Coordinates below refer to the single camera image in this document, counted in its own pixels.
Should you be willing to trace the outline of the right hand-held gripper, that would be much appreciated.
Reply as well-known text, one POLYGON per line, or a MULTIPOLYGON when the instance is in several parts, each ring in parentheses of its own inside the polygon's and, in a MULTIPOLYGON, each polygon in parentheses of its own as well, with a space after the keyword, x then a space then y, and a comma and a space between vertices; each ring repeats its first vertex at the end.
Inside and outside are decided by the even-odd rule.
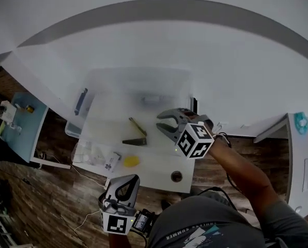
POLYGON ((213 123, 207 115, 195 115, 183 108, 161 112, 158 119, 175 119, 176 127, 157 123, 157 129, 175 143, 176 150, 186 159, 202 159, 213 144, 213 123))

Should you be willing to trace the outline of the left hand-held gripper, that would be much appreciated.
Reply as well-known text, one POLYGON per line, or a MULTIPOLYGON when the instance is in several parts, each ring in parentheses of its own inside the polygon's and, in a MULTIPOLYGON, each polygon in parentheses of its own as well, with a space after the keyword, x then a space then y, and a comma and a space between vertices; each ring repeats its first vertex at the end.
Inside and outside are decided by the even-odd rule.
POLYGON ((110 180, 107 191, 98 199, 104 232, 111 234, 129 233, 135 221, 136 209, 134 205, 139 186, 140 178, 136 174, 110 180), (121 189, 125 186, 128 186, 128 188, 124 195, 121 189))

